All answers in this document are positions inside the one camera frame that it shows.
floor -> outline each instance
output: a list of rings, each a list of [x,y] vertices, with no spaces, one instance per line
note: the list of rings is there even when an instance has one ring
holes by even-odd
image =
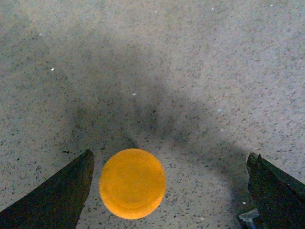
[[[90,148],[77,229],[239,228],[250,151],[305,182],[304,55],[303,1],[2,1],[0,210]],[[132,147],[167,178],[140,220],[98,192]]]

orange disc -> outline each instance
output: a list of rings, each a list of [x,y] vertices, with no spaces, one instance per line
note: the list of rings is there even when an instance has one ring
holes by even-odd
[[[106,163],[100,178],[103,203],[114,215],[139,219],[152,213],[165,194],[165,172],[152,154],[126,149]]]

speckled floor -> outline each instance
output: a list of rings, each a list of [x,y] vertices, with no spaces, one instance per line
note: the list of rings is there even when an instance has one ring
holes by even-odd
[[[78,229],[238,228],[250,151],[305,182],[303,1],[15,2],[0,3],[0,210],[87,148]],[[131,147],[167,176],[141,220],[98,192],[105,161]]]

terrazzo floor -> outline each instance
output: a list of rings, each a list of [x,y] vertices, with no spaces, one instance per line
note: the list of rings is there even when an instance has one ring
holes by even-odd
[[[250,151],[305,182],[304,55],[303,1],[1,1],[0,210],[90,148],[77,229],[239,228]],[[132,147],[167,178],[140,220],[98,192]]]

orange ball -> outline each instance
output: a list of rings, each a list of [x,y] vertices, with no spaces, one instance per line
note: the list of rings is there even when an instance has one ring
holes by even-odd
[[[165,172],[158,159],[141,149],[126,149],[106,163],[100,195],[106,208],[124,219],[152,213],[165,194]]]

